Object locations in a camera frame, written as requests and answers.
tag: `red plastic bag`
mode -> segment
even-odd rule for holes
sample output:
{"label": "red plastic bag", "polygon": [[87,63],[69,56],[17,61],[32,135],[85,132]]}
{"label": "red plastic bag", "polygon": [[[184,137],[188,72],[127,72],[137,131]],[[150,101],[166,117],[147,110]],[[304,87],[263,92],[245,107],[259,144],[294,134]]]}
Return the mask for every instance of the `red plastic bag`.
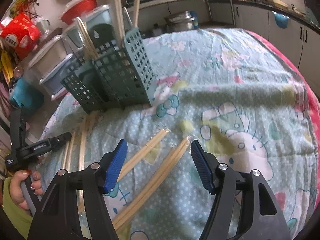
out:
{"label": "red plastic bag", "polygon": [[0,35],[9,46],[18,54],[20,59],[25,58],[33,50],[41,32],[24,13],[17,15]]}

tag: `kitchen counter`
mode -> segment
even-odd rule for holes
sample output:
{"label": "kitchen counter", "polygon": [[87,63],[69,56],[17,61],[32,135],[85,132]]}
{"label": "kitchen counter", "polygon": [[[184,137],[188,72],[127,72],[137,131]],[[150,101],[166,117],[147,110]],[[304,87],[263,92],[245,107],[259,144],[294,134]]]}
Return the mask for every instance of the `kitchen counter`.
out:
{"label": "kitchen counter", "polygon": [[301,24],[306,25],[307,27],[309,27],[310,29],[312,29],[313,31],[315,31],[316,33],[318,33],[320,35],[320,27],[319,26],[309,22],[308,20],[306,20],[305,18],[303,18],[299,14],[295,13],[294,11],[283,10],[283,9],[275,7],[275,6],[271,5],[271,4],[257,3],[257,2],[254,2],[254,1],[232,0],[232,3],[233,4],[242,4],[242,5],[255,6],[255,7],[259,7],[259,8],[263,8],[263,9],[267,9],[267,10],[272,10],[272,11],[275,11],[276,13],[281,13],[281,14],[287,15],[290,18],[300,22]]}

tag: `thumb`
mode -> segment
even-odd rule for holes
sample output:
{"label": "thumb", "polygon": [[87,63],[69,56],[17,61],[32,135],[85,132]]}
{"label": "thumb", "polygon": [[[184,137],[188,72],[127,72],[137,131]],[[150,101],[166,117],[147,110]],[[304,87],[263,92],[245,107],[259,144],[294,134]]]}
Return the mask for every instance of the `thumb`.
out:
{"label": "thumb", "polygon": [[17,171],[10,183],[10,196],[15,204],[20,204],[24,201],[24,197],[21,191],[21,182],[24,181],[31,174],[30,170]]}

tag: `silver bolt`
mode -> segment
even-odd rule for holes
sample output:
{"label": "silver bolt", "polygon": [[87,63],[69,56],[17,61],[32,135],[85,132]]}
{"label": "silver bolt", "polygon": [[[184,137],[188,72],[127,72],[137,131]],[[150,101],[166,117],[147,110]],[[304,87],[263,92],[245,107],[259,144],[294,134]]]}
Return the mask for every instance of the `silver bolt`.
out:
{"label": "silver bolt", "polygon": [[58,171],[58,175],[59,176],[63,176],[64,174],[66,174],[66,170],[65,169],[61,169]]}
{"label": "silver bolt", "polygon": [[91,164],[91,169],[96,170],[98,168],[100,168],[100,164],[99,163],[92,163]]}
{"label": "silver bolt", "polygon": [[253,174],[254,176],[260,176],[261,172],[258,171],[258,170],[253,170],[253,171],[252,171],[252,174]]}
{"label": "silver bolt", "polygon": [[219,169],[220,170],[226,170],[227,168],[228,168],[228,166],[226,164],[224,164],[224,163],[220,163],[219,164]]}

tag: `blue gripper pad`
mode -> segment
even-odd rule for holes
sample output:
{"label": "blue gripper pad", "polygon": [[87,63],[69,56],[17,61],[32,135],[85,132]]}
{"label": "blue gripper pad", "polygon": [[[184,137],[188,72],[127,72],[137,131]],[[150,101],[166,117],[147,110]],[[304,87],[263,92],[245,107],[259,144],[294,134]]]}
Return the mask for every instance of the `blue gripper pad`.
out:
{"label": "blue gripper pad", "polygon": [[197,140],[194,140],[191,143],[191,156],[193,162],[195,163],[203,187],[207,189],[209,193],[212,193],[215,189],[212,179],[212,171],[209,165],[207,164],[203,154],[204,151],[200,146],[199,142]]}
{"label": "blue gripper pad", "polygon": [[124,164],[124,160],[127,156],[128,144],[125,140],[121,140],[113,151],[114,157],[106,171],[106,182],[104,184],[104,190],[106,192],[112,192],[116,186],[120,171]]}

